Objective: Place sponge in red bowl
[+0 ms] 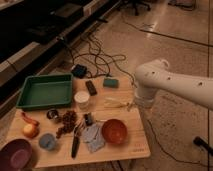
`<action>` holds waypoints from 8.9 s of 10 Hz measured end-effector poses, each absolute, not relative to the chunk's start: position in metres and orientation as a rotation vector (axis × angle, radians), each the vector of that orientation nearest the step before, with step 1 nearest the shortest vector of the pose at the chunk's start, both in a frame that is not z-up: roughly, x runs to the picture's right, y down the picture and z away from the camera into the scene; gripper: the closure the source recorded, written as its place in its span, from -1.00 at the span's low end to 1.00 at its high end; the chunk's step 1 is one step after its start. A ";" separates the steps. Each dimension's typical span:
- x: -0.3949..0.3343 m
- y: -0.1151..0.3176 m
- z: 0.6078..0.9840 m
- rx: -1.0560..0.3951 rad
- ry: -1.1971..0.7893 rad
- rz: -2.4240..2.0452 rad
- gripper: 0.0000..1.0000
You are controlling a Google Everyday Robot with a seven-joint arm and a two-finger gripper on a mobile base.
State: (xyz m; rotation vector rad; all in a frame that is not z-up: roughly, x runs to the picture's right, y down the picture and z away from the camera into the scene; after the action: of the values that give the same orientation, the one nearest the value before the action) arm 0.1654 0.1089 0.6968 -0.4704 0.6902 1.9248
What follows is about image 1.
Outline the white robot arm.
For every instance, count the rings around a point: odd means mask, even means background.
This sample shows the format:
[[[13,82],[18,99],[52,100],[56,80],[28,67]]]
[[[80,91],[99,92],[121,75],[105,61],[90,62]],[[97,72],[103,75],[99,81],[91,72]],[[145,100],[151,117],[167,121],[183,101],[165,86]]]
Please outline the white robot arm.
[[[151,108],[162,89],[213,111],[213,78],[172,73],[169,67],[167,60],[157,59],[136,68],[135,102]]]

